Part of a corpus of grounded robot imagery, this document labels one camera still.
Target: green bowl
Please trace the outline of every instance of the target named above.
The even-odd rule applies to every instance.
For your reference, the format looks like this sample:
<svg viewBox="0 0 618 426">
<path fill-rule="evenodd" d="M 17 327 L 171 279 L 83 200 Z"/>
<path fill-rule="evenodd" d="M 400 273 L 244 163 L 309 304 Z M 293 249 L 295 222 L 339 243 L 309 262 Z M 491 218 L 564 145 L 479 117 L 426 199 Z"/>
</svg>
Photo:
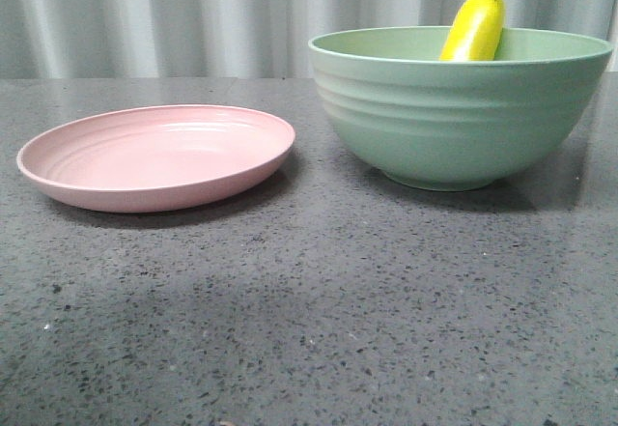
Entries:
<svg viewBox="0 0 618 426">
<path fill-rule="evenodd" d="M 375 28 L 309 42 L 335 132 L 404 185 L 472 189 L 542 159 L 576 125 L 613 50 L 596 38 L 505 28 L 493 61 L 438 61 L 448 30 Z"/>
</svg>

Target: pink plate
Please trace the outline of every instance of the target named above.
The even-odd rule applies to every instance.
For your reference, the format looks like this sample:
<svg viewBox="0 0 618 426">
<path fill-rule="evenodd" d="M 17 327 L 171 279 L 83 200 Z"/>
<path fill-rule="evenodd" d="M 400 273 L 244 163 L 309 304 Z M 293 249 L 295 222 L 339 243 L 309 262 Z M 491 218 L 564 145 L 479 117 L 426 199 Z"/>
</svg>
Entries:
<svg viewBox="0 0 618 426">
<path fill-rule="evenodd" d="M 252 109 L 163 105 L 61 125 L 29 141 L 19 170 L 49 197 L 118 213 L 207 204 L 257 185 L 295 139 L 287 122 Z"/>
</svg>

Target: yellow banana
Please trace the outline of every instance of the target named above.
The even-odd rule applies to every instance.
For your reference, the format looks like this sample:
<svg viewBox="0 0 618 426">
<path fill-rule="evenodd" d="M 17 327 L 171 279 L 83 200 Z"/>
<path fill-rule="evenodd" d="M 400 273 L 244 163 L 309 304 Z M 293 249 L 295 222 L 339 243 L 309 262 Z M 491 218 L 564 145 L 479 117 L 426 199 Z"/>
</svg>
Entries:
<svg viewBox="0 0 618 426">
<path fill-rule="evenodd" d="M 491 61 L 504 22 L 502 0 L 465 0 L 442 48 L 441 61 Z"/>
</svg>

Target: gray countertop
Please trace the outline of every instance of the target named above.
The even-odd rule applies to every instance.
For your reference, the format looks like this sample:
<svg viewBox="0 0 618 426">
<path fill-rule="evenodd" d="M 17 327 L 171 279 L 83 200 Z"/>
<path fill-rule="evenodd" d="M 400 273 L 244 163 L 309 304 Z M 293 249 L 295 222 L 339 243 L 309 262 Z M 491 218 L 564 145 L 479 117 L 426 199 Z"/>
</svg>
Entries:
<svg viewBox="0 0 618 426">
<path fill-rule="evenodd" d="M 262 184 L 172 213 L 52 201 L 14 158 L 109 110 L 273 113 Z M 618 73 L 558 151 L 486 188 L 396 185 L 311 80 L 1 81 L 0 424 L 618 424 Z"/>
</svg>

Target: countertop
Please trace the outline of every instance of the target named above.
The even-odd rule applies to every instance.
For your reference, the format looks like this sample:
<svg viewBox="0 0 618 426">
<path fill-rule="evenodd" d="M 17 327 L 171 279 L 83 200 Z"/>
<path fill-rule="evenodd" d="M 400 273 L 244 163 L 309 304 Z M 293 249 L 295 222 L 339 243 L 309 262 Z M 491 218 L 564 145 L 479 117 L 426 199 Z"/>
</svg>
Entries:
<svg viewBox="0 0 618 426">
<path fill-rule="evenodd" d="M 16 168 L 44 130 L 172 103 L 275 114 L 293 150 L 170 213 Z M 310 79 L 0 81 L 0 424 L 617 425 L 617 108 L 607 73 L 553 154 L 443 193 L 349 153 Z"/>
</svg>

